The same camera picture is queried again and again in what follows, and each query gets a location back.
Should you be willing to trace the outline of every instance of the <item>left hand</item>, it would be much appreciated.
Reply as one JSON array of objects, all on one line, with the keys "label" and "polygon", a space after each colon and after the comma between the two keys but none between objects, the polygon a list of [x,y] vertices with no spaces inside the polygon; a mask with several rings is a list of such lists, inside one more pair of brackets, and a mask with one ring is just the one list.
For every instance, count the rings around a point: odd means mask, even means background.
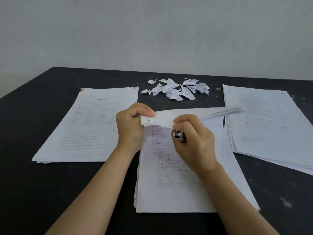
[{"label": "left hand", "polygon": [[133,156],[141,149],[143,144],[144,126],[141,125],[139,115],[153,117],[155,112],[149,106],[136,102],[128,109],[116,114],[117,146],[130,150]]}]

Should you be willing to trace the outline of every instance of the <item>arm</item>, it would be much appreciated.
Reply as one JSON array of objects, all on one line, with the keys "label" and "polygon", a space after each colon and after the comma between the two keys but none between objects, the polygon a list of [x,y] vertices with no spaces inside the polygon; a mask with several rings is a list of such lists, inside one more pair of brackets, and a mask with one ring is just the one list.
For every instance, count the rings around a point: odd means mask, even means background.
[{"label": "arm", "polygon": [[105,234],[129,164],[143,143],[144,127],[138,114],[154,116],[155,112],[135,103],[116,115],[119,140],[115,150],[46,235]]},{"label": "arm", "polygon": [[213,133],[195,115],[181,115],[174,123],[187,138],[186,143],[173,140],[175,150],[205,186],[227,234],[277,235],[217,162]]}]

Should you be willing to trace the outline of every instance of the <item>black table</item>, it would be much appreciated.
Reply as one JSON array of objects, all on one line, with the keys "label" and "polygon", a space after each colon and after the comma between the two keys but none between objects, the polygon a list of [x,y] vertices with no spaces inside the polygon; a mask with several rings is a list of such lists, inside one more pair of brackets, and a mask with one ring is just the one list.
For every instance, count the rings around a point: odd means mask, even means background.
[{"label": "black table", "polygon": [[[139,86],[149,79],[198,79],[210,95],[177,102],[139,94],[155,111],[224,106],[222,85],[287,90],[313,123],[313,81],[180,75],[53,67],[0,99],[1,230],[43,234],[96,174],[103,162],[37,164],[32,157],[74,103],[80,88]],[[281,234],[313,234],[313,176],[235,154],[261,208]],[[139,153],[131,162],[107,234],[224,234],[216,213],[139,214],[133,206]]]}]

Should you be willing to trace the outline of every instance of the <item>hand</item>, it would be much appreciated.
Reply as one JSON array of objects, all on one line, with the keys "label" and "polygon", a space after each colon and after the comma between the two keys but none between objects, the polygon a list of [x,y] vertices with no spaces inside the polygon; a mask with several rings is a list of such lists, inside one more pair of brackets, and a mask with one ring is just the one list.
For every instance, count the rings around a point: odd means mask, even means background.
[{"label": "hand", "polygon": [[172,133],[175,150],[187,166],[196,174],[213,171],[218,165],[214,134],[195,115],[180,115],[174,123],[174,130],[183,130],[187,138],[187,142],[182,142],[174,139]]},{"label": "hand", "polygon": [[140,123],[139,115],[155,116],[155,112],[143,103],[134,103],[128,109],[116,114],[118,130],[117,146],[130,150],[134,156],[143,143],[144,127]]}]

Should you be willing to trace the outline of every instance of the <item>gray wall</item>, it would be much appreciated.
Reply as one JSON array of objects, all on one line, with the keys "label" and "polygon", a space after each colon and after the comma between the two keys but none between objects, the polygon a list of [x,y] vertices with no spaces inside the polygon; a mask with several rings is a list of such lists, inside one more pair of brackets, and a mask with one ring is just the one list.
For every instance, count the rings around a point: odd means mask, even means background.
[{"label": "gray wall", "polygon": [[52,66],[313,80],[313,0],[0,0],[0,96]]}]

